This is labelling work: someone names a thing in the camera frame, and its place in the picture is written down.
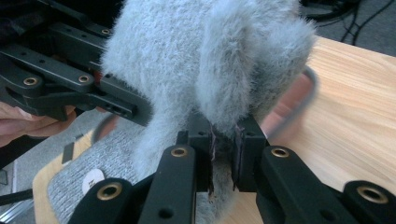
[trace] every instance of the human hand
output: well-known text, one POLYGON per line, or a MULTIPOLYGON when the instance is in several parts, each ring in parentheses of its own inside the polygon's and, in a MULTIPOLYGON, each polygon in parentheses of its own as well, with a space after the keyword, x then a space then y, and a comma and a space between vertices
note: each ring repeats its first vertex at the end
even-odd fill
POLYGON ((34 116, 0 102, 0 147, 25 134, 47 137, 60 133, 75 120, 77 115, 74 109, 73 106, 67 106, 67 121, 58 121, 46 116, 34 116))

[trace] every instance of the fuzzy gray fabric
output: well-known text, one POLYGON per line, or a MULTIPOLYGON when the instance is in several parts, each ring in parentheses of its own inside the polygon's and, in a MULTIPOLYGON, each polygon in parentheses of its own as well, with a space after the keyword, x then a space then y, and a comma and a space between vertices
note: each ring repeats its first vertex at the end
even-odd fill
MULTIPOLYGON (((124 120, 52 179, 56 217, 67 222, 93 168, 133 184, 154 173, 194 109, 230 137, 248 113, 260 122, 303 71, 314 42, 297 0, 127 0, 102 66, 149 99, 152 120, 146 128, 124 120)), ((197 194, 196 223, 220 220, 233 204, 222 157, 213 176, 216 197, 197 194)))

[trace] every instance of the gray carpet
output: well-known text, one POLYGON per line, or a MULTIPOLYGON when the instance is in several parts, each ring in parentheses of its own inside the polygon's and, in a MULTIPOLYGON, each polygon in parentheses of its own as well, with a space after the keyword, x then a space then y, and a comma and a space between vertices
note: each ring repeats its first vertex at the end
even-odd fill
MULTIPOLYGON (((364 21, 374 15, 388 1, 363 0, 358 12, 356 23, 362 25, 364 21)), ((320 9, 303 8, 306 13, 320 13, 320 9)), ((359 34, 356 46, 369 49, 391 56, 396 56, 396 4, 390 5, 386 10, 367 23, 359 34)), ((353 15, 345 17, 336 23, 318 23, 318 35, 340 41, 351 23, 353 15)), ((355 34, 358 26, 354 26, 350 33, 355 34)), ((345 43, 352 44, 353 35, 345 38, 345 43)), ((72 142, 77 135, 87 132, 95 127, 104 114, 92 111, 83 114, 65 132, 51 137, 42 144, 34 147, 25 155, 10 164, 8 170, 8 185, 0 185, 0 195, 10 193, 12 189, 19 191, 32 187, 35 174, 47 163, 57 157, 66 144, 72 142)), ((7 206, 0 207, 0 215, 7 209, 7 206)), ((29 224, 35 223, 34 210, 30 209, 19 216, 13 223, 29 224)))
MULTIPOLYGON (((367 19, 374 15, 389 0, 374 1, 362 0, 359 7, 356 24, 350 29, 344 43, 352 44, 353 35, 358 30, 358 25, 362 25, 367 19)), ((307 14, 323 12, 317 8, 303 8, 307 14)), ((348 15, 343 20, 334 24, 333 21, 320 22, 318 35, 332 40, 341 41, 347 28, 352 22, 353 15, 348 15)), ((358 35, 356 46, 376 52, 396 56, 396 4, 392 3, 387 9, 374 17, 363 28, 358 35)))

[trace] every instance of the cable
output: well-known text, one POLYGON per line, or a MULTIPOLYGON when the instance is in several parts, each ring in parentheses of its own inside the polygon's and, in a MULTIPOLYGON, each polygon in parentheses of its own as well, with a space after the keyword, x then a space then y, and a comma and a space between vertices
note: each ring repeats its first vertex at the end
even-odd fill
POLYGON ((330 25, 336 24, 337 22, 340 22, 341 20, 342 20, 342 19, 339 19, 339 20, 337 20, 337 21, 332 21, 332 22, 329 22, 329 23, 320 25, 320 26, 318 26, 318 27, 330 26, 330 25))
POLYGON ((351 33, 351 30, 352 30, 353 26, 356 24, 356 19, 358 18, 358 12, 359 12, 360 5, 361 5, 361 2, 359 2, 356 5, 356 7, 354 8, 354 10, 353 10, 353 19, 352 19, 352 22, 349 24, 348 28, 347 28, 347 26, 345 24, 345 21, 344 21, 345 17, 342 17, 342 22, 343 22, 343 25, 344 25, 344 29, 346 29, 346 32, 344 33, 344 35, 341 38, 340 42, 344 43, 344 41, 346 40, 348 34, 351 34, 352 36, 355 36, 354 34, 351 33))
POLYGON ((364 21, 361 25, 358 25, 358 30, 355 32, 355 34, 353 35, 353 40, 352 40, 352 45, 356 46, 356 42, 358 41, 358 37, 359 34, 361 33, 361 29, 363 29, 363 27, 365 25, 367 25, 367 23, 369 23, 373 18, 375 18, 377 15, 379 15, 380 13, 382 13, 384 10, 386 10, 390 5, 392 5, 392 3, 394 3, 394 0, 390 0, 387 2, 386 5, 384 5, 383 7, 381 7, 375 14, 373 14, 371 17, 369 17, 366 21, 364 21))

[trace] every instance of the wooden table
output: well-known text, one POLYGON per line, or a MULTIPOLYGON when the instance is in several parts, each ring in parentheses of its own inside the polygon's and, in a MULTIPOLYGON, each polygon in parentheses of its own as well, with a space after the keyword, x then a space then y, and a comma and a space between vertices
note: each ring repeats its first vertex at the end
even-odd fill
MULTIPOLYGON (((396 58, 320 38, 308 65, 319 77, 318 97, 286 147, 335 189, 364 179, 396 194, 396 58)), ((51 167, 34 181, 37 223, 54 223, 45 205, 51 167)), ((240 193, 223 223, 262 223, 255 194, 240 193)))

